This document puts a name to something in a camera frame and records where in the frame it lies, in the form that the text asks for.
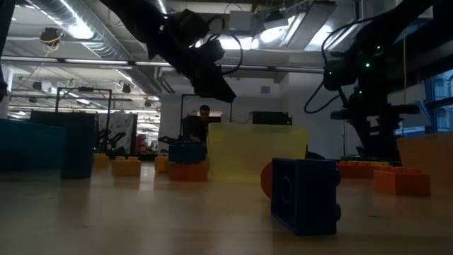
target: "wall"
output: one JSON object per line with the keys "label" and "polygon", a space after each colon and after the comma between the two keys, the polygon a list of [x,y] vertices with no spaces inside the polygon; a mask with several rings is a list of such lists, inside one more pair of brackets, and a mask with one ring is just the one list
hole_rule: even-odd
{"label": "wall", "polygon": [[[243,123],[249,119],[251,111],[280,111],[278,98],[238,97],[233,102],[233,122]],[[198,111],[201,105],[207,104],[211,111],[220,111],[230,116],[229,103],[212,98],[199,98],[186,96],[183,104],[183,116]],[[180,107],[181,95],[172,94],[161,97],[161,125],[159,137],[168,136],[176,138],[180,132]],[[158,149],[167,149],[168,146],[159,143]]]}
{"label": "wall", "polygon": [[[357,154],[355,148],[360,141],[352,126],[342,120],[331,120],[331,112],[342,109],[339,99],[320,113],[310,115],[304,112],[305,103],[322,79],[322,74],[288,74],[280,88],[280,107],[293,116],[294,125],[310,129],[309,151],[328,159],[340,159],[345,145],[346,154]],[[351,91],[352,86],[346,87],[346,94]],[[309,110],[316,110],[336,95],[322,88],[309,105]]]}

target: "orange brick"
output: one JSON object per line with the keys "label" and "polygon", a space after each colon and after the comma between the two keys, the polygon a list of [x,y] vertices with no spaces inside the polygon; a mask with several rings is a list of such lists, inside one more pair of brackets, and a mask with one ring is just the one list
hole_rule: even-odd
{"label": "orange brick", "polygon": [[395,175],[389,171],[374,171],[374,191],[395,194]]}
{"label": "orange brick", "polygon": [[168,175],[171,181],[207,181],[207,167],[199,164],[170,164]]}
{"label": "orange brick", "polygon": [[338,165],[338,170],[340,170],[341,178],[373,179],[374,166]]}
{"label": "orange brick", "polygon": [[418,169],[401,167],[394,167],[391,171],[375,171],[374,190],[401,196],[430,196],[430,175],[420,174]]}

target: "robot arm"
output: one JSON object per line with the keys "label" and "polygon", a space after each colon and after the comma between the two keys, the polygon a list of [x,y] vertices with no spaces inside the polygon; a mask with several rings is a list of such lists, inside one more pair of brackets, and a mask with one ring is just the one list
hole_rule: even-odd
{"label": "robot arm", "polygon": [[146,43],[149,58],[164,58],[177,72],[189,78],[194,92],[231,103],[236,95],[225,82],[222,70],[214,61],[223,57],[218,40],[195,48],[209,32],[209,23],[189,10],[164,17],[147,0],[101,0],[115,12],[139,41]]}

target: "ceiling light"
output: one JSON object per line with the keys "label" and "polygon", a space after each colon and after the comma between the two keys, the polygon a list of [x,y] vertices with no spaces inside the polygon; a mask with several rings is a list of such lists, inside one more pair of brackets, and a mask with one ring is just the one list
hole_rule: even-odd
{"label": "ceiling light", "polygon": [[127,61],[97,59],[66,59],[66,62],[72,64],[127,64]]}
{"label": "ceiling light", "polygon": [[310,43],[305,47],[308,51],[320,51],[324,40],[332,33],[333,29],[329,25],[323,25],[323,27],[315,34]]}
{"label": "ceiling light", "polygon": [[[241,42],[242,50],[250,50],[252,46],[252,37],[239,38]],[[220,39],[220,44],[224,50],[240,50],[238,42],[233,38],[222,38]]]}
{"label": "ceiling light", "polygon": [[260,40],[253,39],[251,49],[258,49],[260,47]]}
{"label": "ceiling light", "polygon": [[267,29],[261,33],[260,39],[264,43],[270,43],[278,38],[281,38],[287,29],[287,26],[281,26],[276,28]]}
{"label": "ceiling light", "polygon": [[86,104],[86,105],[89,105],[89,104],[91,104],[91,102],[90,102],[90,101],[88,101],[88,100],[85,100],[85,99],[77,99],[77,102],[79,102],[79,103],[82,103],[82,104]]}
{"label": "ceiling light", "polygon": [[300,26],[300,23],[304,20],[304,18],[305,18],[305,13],[299,13],[299,15],[297,15],[297,18],[296,18],[296,16],[288,18],[289,31],[286,34],[285,38],[283,38],[280,46],[288,46],[289,42],[291,41],[292,37],[296,33],[297,29]]}
{"label": "ceiling light", "polygon": [[326,47],[327,50],[332,50],[333,48],[335,48],[338,44],[340,44],[344,39],[346,39],[357,27],[359,26],[359,24],[355,24],[355,25],[352,25],[349,29],[347,29],[346,31],[342,31],[342,33],[338,33],[340,36],[336,37],[335,39],[333,39],[333,42],[328,46]]}

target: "wooden floor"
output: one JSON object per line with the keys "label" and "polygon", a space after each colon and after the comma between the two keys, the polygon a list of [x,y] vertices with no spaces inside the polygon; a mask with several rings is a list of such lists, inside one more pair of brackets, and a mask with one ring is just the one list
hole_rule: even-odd
{"label": "wooden floor", "polygon": [[90,181],[0,176],[0,254],[453,254],[453,195],[378,195],[371,181],[338,190],[338,234],[295,237],[246,183]]}

